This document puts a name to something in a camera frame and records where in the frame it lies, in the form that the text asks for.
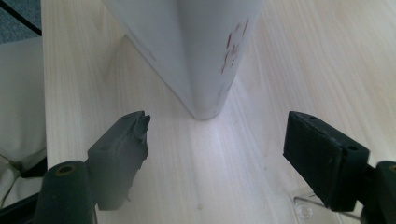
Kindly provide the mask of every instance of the cord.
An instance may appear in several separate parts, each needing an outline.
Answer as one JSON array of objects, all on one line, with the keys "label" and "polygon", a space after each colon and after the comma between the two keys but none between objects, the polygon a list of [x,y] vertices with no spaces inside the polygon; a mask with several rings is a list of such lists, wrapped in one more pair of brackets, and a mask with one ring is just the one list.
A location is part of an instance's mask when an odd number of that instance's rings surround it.
[{"label": "cord", "polygon": [[3,0],[0,0],[0,8],[2,8],[4,11],[9,13],[12,17],[20,21],[23,25],[27,26],[27,28],[31,29],[33,32],[41,36],[41,30],[38,29],[36,26],[34,26],[32,23],[30,23],[28,20],[26,20],[21,14],[19,14],[17,11],[15,11],[12,7],[7,5]]}]

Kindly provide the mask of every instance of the wood grain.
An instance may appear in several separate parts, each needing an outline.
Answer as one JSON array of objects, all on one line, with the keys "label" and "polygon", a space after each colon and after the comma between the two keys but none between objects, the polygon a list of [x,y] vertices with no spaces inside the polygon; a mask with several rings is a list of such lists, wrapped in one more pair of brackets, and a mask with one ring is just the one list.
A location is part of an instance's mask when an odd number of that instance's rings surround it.
[{"label": "wood grain", "polygon": [[305,182],[282,157],[287,115],[315,115],[396,161],[396,2],[268,0],[223,111],[194,120],[99,0],[42,1],[49,165],[87,158],[144,109],[149,156],[100,223],[296,223]]}]

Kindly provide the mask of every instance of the white cloth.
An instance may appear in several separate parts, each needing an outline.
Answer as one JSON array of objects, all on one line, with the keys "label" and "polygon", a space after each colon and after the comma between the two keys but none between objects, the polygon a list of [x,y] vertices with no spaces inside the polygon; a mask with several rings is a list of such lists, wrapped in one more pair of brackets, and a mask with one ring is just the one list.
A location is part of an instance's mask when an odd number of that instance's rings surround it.
[{"label": "white cloth", "polygon": [[46,156],[42,38],[0,45],[0,207],[38,192],[22,179]]}]

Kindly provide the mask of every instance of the table surface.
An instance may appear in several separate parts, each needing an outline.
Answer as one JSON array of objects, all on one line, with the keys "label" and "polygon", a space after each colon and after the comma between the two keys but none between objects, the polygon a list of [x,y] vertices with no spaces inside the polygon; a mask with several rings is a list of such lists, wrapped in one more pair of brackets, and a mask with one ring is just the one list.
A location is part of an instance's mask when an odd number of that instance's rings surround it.
[{"label": "table surface", "polygon": [[396,161],[396,2],[267,0],[222,112],[194,120],[99,0],[42,1],[49,166],[87,159],[145,110],[131,202],[100,223],[295,223],[306,187],[283,158],[288,112]]}]

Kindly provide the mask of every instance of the blue carpet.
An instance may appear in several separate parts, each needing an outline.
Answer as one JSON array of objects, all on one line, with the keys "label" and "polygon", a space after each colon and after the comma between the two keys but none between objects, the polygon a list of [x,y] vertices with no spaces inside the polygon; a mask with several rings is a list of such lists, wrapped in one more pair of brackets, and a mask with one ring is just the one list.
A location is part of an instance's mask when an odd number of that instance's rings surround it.
[{"label": "blue carpet", "polygon": [[[4,0],[4,2],[30,23],[41,29],[40,0]],[[0,8],[0,44],[37,36],[37,34]]]}]

